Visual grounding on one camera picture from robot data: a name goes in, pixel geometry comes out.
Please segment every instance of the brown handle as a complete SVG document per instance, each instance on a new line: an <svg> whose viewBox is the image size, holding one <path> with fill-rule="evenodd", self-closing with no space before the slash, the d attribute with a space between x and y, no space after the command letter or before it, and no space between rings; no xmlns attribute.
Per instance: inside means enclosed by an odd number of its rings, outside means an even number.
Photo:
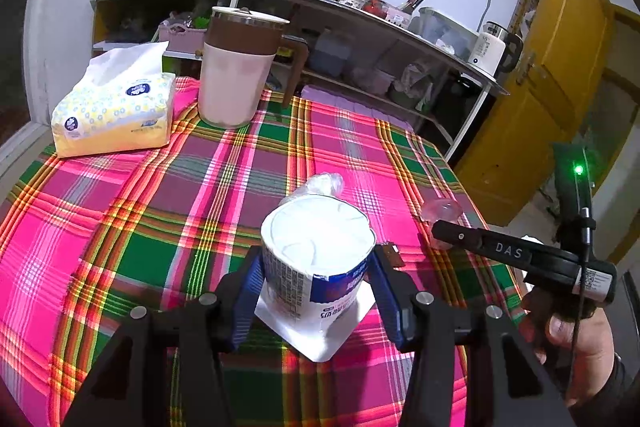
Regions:
<svg viewBox="0 0 640 427"><path fill-rule="evenodd" d="M289 107L293 93L298 87L300 81L300 74L305 67L306 58L309 56L309 47L306 42L302 42L291 37L283 36L280 39L280 46L283 48L290 48L293 50L293 65L291 67L291 74L287 81L287 88L284 91L284 97L282 99L282 107Z"/></svg>

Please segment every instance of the pot lid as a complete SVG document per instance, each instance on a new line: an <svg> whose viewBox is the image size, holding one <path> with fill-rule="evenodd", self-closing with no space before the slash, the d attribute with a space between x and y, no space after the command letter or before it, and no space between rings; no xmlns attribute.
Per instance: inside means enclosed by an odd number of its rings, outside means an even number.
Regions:
<svg viewBox="0 0 640 427"><path fill-rule="evenodd" d="M213 16L215 18L223 18L227 20L233 20L249 25L256 26L280 26L289 24L286 19L281 19L275 15L269 15L267 13L255 12L248 8L231 8L228 6L214 6L212 8Z"/></svg>

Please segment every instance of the yellow door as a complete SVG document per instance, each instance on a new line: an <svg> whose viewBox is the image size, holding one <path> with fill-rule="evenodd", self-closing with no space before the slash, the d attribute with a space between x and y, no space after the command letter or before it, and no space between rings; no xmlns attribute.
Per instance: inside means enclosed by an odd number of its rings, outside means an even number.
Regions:
<svg viewBox="0 0 640 427"><path fill-rule="evenodd" d="M553 168L551 142L571 141L604 68L609 0L540 0L520 66L455 167L484 219L507 225Z"/></svg>

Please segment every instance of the pink box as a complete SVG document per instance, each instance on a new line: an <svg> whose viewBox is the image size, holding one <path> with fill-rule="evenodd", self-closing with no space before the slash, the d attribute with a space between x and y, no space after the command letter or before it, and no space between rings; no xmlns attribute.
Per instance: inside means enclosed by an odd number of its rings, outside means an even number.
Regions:
<svg viewBox="0 0 640 427"><path fill-rule="evenodd" d="M158 27L158 40L160 42L169 41L168 51L194 54L196 50L204 48L204 34L206 32L206 30L187 28L182 24L172 26L161 24Z"/></svg>

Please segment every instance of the plaid tablecloth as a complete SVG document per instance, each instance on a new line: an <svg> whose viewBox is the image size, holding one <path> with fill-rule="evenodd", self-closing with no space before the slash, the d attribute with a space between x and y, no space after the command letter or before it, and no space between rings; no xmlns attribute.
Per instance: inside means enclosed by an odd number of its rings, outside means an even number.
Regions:
<svg viewBox="0 0 640 427"><path fill-rule="evenodd" d="M385 122L298 98L282 110L280 100L265 91L239 130L205 124L192 103L161 150L62 162L47 149L25 172L0 214L0 277L13 275L0 289L0 376L34 427L60 424L130 309L168 309L214 289L260 243L264 217L318 172L340 172L341 197L369 216L379 241L398 245L418 287L520 312L505 266L429 247L415 219L424 200L455 197L461 224L484 224L432 146ZM61 176L71 179L54 183ZM456 426L465 362L459 349ZM170 364L180 425L178 353ZM328 362L310 362L256 319L224 364L240 426L395 426L412 357L389 343L374 307Z"/></svg>

